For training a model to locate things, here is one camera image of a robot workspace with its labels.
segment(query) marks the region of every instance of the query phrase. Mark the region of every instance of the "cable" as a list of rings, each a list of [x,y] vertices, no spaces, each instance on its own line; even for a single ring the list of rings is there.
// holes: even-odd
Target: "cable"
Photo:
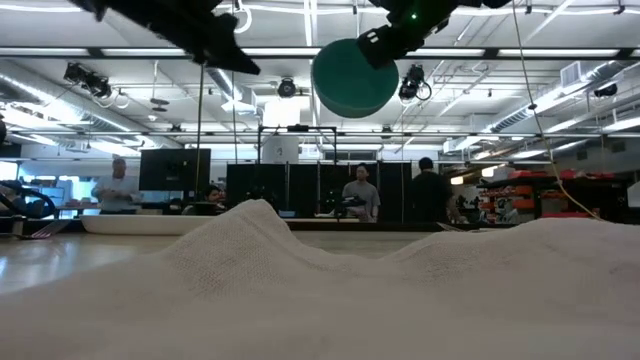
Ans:
[[[518,15],[516,12],[516,3],[515,1],[511,2],[511,6],[513,9],[513,21],[516,25],[516,35],[518,37],[518,48],[520,49],[520,62],[522,63],[522,72],[524,74],[524,80],[527,85],[527,94],[529,95],[529,100],[531,101],[531,105],[529,109],[533,112],[533,117],[536,120],[536,124],[538,125],[538,129],[540,130],[540,136],[542,138],[542,142],[544,143],[545,148],[547,149],[547,153],[549,154],[549,160],[551,161],[551,168],[553,169],[553,174],[556,177],[558,182],[558,186],[560,186],[560,190],[564,193],[564,195],[571,200],[574,204],[584,210],[587,214],[591,215],[594,219],[604,221],[600,216],[596,215],[593,211],[589,210],[586,206],[582,205],[578,200],[576,200],[573,196],[567,192],[562,185],[562,179],[560,178],[560,174],[558,173],[558,168],[556,167],[555,161],[553,160],[553,151],[551,150],[551,146],[549,145],[549,141],[544,134],[544,130],[542,129],[542,124],[540,124],[540,119],[538,118],[538,113],[536,112],[536,104],[533,100],[533,93],[531,92],[531,86],[529,85],[529,75],[527,74],[527,67],[524,61],[524,48],[522,46],[522,37],[520,36],[520,27],[518,25]]]

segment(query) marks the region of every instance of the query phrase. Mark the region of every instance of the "person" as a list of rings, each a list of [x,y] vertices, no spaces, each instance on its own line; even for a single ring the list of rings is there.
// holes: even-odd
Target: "person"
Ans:
[[[91,195],[101,203],[103,215],[135,214],[142,196],[138,191],[138,179],[127,177],[127,163],[116,158],[112,163],[113,174],[101,177],[91,191]]]
[[[358,196],[366,204],[355,208],[349,208],[349,212],[357,216],[361,222],[377,222],[380,196],[378,189],[367,181],[369,171],[367,165],[362,163],[356,168],[356,180],[348,183],[342,189],[342,197]]]
[[[207,209],[209,213],[211,212],[223,212],[226,210],[226,207],[222,203],[224,196],[222,194],[222,190],[215,185],[209,185],[203,192],[204,201],[213,205],[213,208]],[[183,211],[182,215],[198,215],[198,211],[195,206],[189,205]]]
[[[416,221],[449,222],[448,208],[453,219],[462,222],[447,179],[433,172],[433,161],[428,157],[420,159],[418,165],[421,173],[411,181],[410,189]]]

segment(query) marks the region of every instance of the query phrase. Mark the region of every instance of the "crumpled white towel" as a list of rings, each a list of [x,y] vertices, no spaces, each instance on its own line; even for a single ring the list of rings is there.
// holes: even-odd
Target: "crumpled white towel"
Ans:
[[[0,298],[0,359],[632,359],[638,227],[540,220],[379,260],[247,202],[157,254]]]

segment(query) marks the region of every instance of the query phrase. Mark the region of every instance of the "security camera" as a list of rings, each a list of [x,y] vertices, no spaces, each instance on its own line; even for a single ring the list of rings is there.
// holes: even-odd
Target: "security camera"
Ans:
[[[289,99],[296,95],[296,84],[292,78],[284,78],[278,86],[278,96],[283,99]]]

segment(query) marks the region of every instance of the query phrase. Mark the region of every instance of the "ceiling light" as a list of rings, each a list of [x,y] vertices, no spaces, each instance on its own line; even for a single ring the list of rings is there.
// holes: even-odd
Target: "ceiling light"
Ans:
[[[3,121],[7,124],[29,129],[60,129],[60,126],[56,125],[54,122],[29,115],[12,107],[7,107],[2,111],[2,114],[4,116]]]
[[[567,120],[567,121],[563,121],[560,124],[554,125],[550,128],[548,128],[545,132],[547,133],[553,133],[553,132],[557,132],[560,130],[565,130],[570,128],[571,126],[577,124],[578,122],[576,120]]]
[[[115,48],[102,49],[105,56],[149,56],[149,57],[166,57],[166,56],[185,56],[182,49],[177,48]]]
[[[526,158],[538,156],[542,153],[544,153],[544,150],[527,150],[527,151],[521,151],[519,153],[513,154],[511,155],[511,157],[516,159],[526,159]]]
[[[483,151],[483,152],[481,152],[479,154],[476,154],[473,158],[475,160],[481,160],[481,159],[484,159],[484,158],[489,157],[489,156],[491,156],[491,152]]]
[[[491,140],[491,141],[497,141],[500,140],[499,137],[497,136],[467,136],[466,139],[464,139],[462,142],[460,142],[454,150],[458,151],[458,150],[463,150],[468,148],[469,146],[477,143],[480,140]]]
[[[605,126],[602,130],[604,132],[612,132],[612,131],[620,131],[620,130],[624,130],[624,129],[628,129],[636,126],[640,126],[640,117],[618,121],[609,126]]]
[[[584,140],[574,141],[568,144],[558,146],[557,148],[553,149],[553,151],[563,151],[563,150],[571,149],[572,147],[580,145],[582,143],[584,143]]]
[[[18,139],[34,141],[43,145],[49,145],[49,146],[57,145],[55,141],[40,135],[31,135],[31,136],[12,135],[12,136],[17,137]]]
[[[28,48],[28,47],[3,47],[0,48],[2,56],[88,56],[89,51],[82,48]]]
[[[118,124],[117,122],[115,122],[113,120],[109,120],[109,119],[104,118],[104,117],[98,117],[98,119],[106,122],[109,125],[113,125],[113,126],[117,127],[118,129],[120,129],[122,131],[127,131],[127,132],[131,131],[131,129],[129,129],[128,127],[126,127],[124,125],[120,125],[120,124]]]
[[[44,12],[44,13],[76,13],[83,10],[75,6],[64,7],[40,7],[21,5],[0,5],[0,10],[21,11],[21,12]]]
[[[462,185],[462,184],[464,184],[464,178],[462,176],[451,178],[451,185]]]
[[[100,142],[92,142],[91,147],[109,154],[115,154],[118,156],[140,156],[140,152],[129,149],[128,147],[124,147],[118,144],[112,144],[105,141]]]
[[[320,48],[243,48],[242,51],[249,56],[316,56]]]
[[[407,57],[412,56],[460,56],[460,57],[481,57],[484,55],[484,49],[417,49],[416,51],[410,51],[407,53]]]
[[[482,169],[482,176],[483,177],[493,177],[493,173],[495,171],[495,169],[497,169],[497,166],[492,166],[489,168],[484,168]]]
[[[602,57],[615,56],[619,49],[522,49],[522,55],[527,57],[545,56],[581,56],[581,57]],[[498,51],[500,56],[520,56],[520,49],[502,49]]]

